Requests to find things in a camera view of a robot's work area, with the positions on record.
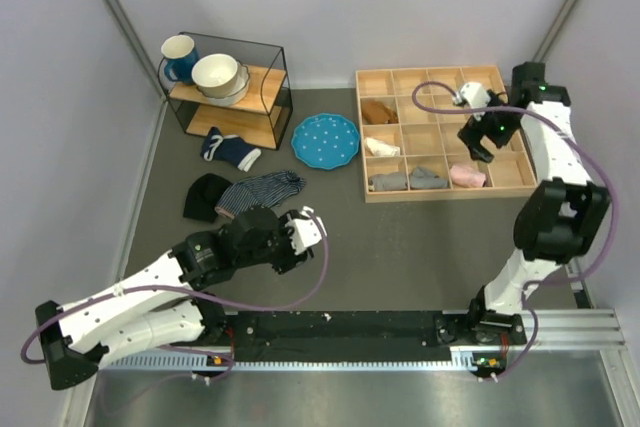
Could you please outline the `pink underwear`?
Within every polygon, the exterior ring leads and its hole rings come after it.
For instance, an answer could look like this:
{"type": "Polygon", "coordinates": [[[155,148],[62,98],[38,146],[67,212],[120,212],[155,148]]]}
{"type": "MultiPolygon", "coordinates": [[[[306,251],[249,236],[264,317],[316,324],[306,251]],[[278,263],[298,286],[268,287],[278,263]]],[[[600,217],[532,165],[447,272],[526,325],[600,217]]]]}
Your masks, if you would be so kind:
{"type": "Polygon", "coordinates": [[[487,181],[486,174],[472,164],[455,163],[449,172],[452,183],[463,188],[482,188],[487,181]]]}

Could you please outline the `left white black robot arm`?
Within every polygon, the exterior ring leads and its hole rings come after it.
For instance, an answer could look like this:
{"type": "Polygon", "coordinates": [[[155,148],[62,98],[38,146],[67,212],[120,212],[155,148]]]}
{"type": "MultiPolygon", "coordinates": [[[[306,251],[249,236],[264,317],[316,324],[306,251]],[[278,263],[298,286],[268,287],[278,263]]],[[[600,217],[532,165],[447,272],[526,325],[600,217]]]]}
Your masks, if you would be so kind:
{"type": "Polygon", "coordinates": [[[220,341],[228,304],[208,288],[254,266],[285,274],[326,242],[324,224],[309,207],[283,215],[251,207],[217,229],[187,236],[144,269],[96,294],[67,304],[40,304],[35,335],[51,389],[75,387],[148,349],[220,341]]]}

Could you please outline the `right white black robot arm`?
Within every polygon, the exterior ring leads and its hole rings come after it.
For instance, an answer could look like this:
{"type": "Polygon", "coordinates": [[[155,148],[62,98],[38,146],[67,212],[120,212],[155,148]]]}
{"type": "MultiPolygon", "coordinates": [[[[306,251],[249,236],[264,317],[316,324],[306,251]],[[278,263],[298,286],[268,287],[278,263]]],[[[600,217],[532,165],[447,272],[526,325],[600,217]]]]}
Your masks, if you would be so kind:
{"type": "Polygon", "coordinates": [[[479,82],[467,82],[454,102],[472,110],[458,133],[472,159],[491,162],[482,139],[503,147],[517,130],[529,146],[537,186],[516,218],[515,250],[471,301],[465,326],[480,344],[521,342],[523,304],[560,267],[588,252],[611,195],[592,182],[572,148],[570,96],[566,87],[546,82],[544,64],[514,67],[507,101],[479,82]]]}

